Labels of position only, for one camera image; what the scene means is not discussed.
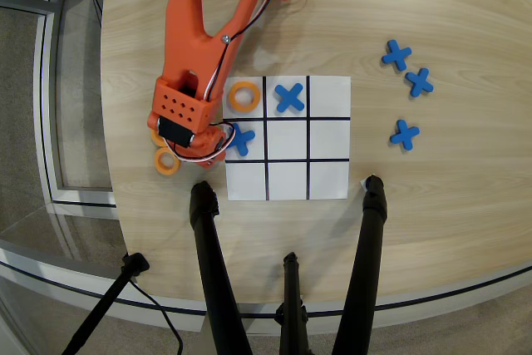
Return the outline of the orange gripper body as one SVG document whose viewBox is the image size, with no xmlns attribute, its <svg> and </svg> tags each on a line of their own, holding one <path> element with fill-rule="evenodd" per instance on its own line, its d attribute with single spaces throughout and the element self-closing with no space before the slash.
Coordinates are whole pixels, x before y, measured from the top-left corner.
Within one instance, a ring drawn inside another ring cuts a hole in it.
<svg viewBox="0 0 532 355">
<path fill-rule="evenodd" d="M 177 160 L 204 168 L 224 160 L 228 147 L 228 124 L 225 122 L 209 124 L 204 131 L 195 134 L 161 116 L 157 134 Z"/>
</svg>

